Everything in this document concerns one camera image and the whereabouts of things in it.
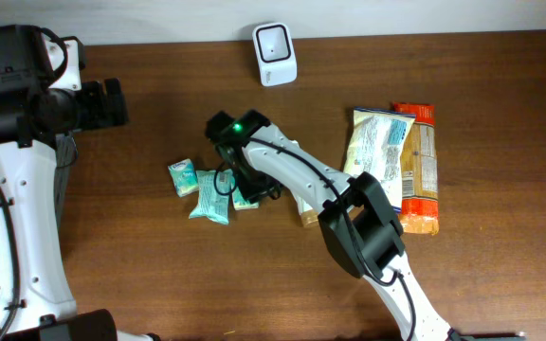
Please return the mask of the teal wet wipes pack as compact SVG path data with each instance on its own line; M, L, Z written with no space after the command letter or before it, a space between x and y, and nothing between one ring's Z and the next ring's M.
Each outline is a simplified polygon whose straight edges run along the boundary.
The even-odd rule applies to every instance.
M189 218L208 218L217 224L227 225L228 193L233 185L231 170L198 170L196 175L199 186L198 202Z

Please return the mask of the white cream tube gold cap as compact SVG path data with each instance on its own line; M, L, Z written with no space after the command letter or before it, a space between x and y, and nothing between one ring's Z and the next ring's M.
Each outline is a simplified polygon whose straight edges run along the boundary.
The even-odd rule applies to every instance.
M311 206L309 206L302 198L298 197L296 201L302 226L305 228L317 226L319 224L317 212Z

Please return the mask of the small teal tissue pack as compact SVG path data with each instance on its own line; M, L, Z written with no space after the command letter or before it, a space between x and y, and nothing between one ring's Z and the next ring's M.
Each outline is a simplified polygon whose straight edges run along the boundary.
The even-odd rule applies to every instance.
M194 165L189 158L170 165L168 171L179 197L187 196L199 190Z

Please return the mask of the yellow blue-edged snack bag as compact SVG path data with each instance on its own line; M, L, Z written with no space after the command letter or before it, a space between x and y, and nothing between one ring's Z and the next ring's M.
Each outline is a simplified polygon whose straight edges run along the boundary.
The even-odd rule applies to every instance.
M371 174L381 185L393 210L401 211L401 154L415 114L356 107L353 132L343 171L354 177Z

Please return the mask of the orange spaghetti pasta package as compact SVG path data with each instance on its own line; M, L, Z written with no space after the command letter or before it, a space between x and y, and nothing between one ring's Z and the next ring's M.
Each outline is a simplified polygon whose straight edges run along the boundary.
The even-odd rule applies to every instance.
M435 235L440 225L434 107L395 102L393 109L401 114L415 115L400 158L400 222L406 233Z

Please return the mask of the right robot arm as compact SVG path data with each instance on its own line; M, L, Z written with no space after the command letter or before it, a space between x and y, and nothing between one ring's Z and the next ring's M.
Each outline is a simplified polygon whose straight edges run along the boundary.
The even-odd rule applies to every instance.
M415 278L403 227L372 175L352 176L328 167L255 110L239 118L220 111L207 122L205 135L250 203L287 188L315 210L331 257L373 287L403 339L460 339Z

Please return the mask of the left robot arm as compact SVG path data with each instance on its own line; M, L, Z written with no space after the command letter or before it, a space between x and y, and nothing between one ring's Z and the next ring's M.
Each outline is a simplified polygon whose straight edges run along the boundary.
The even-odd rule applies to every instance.
M119 81L84 82L82 43L0 27L0 340L124 340L104 309L79 313L64 272L58 140L125 125Z

